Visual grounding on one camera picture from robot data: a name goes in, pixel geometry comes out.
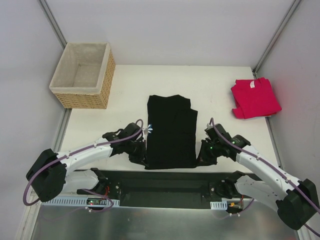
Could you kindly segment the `black t shirt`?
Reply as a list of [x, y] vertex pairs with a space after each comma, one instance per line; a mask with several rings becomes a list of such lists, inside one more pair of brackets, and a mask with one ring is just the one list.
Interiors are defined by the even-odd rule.
[[146, 170], [188, 169], [197, 165], [198, 112], [181, 95], [151, 95], [147, 102]]

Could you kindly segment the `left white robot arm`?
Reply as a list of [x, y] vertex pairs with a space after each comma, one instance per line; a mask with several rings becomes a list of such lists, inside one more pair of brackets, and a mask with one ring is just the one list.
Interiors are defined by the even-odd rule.
[[123, 153], [132, 163], [146, 164], [146, 137], [152, 131], [151, 125], [144, 128], [137, 122], [131, 122], [125, 128], [106, 132], [97, 140], [74, 150], [44, 150], [26, 174], [28, 184], [23, 193], [23, 203], [30, 205], [26, 197], [29, 189], [33, 189], [43, 203], [61, 193], [108, 196], [111, 187], [102, 172], [96, 167], [81, 168]]

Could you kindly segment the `red t shirt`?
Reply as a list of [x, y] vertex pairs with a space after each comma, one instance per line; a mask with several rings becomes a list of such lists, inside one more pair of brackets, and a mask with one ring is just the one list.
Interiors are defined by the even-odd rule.
[[237, 79], [231, 88], [238, 119], [272, 116], [282, 110], [267, 78]]

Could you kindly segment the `wicker basket with liner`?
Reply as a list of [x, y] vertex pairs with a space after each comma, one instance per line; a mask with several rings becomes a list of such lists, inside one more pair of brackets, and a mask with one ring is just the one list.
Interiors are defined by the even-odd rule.
[[69, 42], [49, 89], [66, 109], [106, 109], [115, 69], [108, 42]]

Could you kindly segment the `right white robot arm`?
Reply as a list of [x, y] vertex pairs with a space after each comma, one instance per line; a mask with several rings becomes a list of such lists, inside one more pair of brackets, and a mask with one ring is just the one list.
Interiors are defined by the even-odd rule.
[[235, 171], [214, 186], [221, 198], [238, 195], [251, 197], [271, 208], [291, 229], [299, 230], [320, 211], [316, 185], [309, 179], [300, 180], [269, 160], [241, 135], [231, 137], [221, 124], [210, 122], [205, 129], [198, 161], [201, 165], [215, 165], [219, 157], [230, 158], [246, 167], [259, 179]]

